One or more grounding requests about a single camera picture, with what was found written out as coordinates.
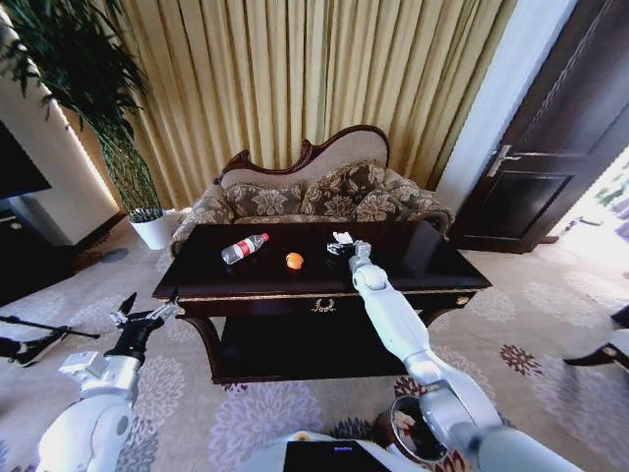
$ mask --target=black screen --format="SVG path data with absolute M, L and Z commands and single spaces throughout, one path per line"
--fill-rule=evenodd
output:
M 46 179 L 0 121 L 0 200 L 49 188 Z
M 389 472 L 355 441 L 288 442 L 284 472 Z

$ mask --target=white flower pot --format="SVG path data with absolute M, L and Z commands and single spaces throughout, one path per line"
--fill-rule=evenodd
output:
M 164 249 L 168 245 L 170 228 L 163 214 L 157 219 L 147 221 L 146 223 L 130 222 L 151 249 Z

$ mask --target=lower shelf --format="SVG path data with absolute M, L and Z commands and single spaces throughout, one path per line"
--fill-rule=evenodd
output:
M 365 312 L 228 318 L 215 384 L 394 376 L 404 365 L 380 342 Z

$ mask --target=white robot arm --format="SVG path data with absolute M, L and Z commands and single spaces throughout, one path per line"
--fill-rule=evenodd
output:
M 104 356 L 73 354 L 59 369 L 81 386 L 81 399 L 68 407 L 39 442 L 38 472 L 113 472 L 132 429 L 138 370 L 150 333 L 179 309 L 176 299 L 144 316 L 113 315 L 122 334 Z
M 524 433 L 502 426 L 497 411 L 467 374 L 439 359 L 429 333 L 406 298 L 370 260 L 371 245 L 354 243 L 352 280 L 382 343 L 429 392 L 419 399 L 424 421 L 438 443 L 457 448 L 483 472 L 580 470 Z

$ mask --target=television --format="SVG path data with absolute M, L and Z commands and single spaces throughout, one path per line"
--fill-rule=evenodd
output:
M 50 188 L 48 181 L 0 121 L 0 200 Z

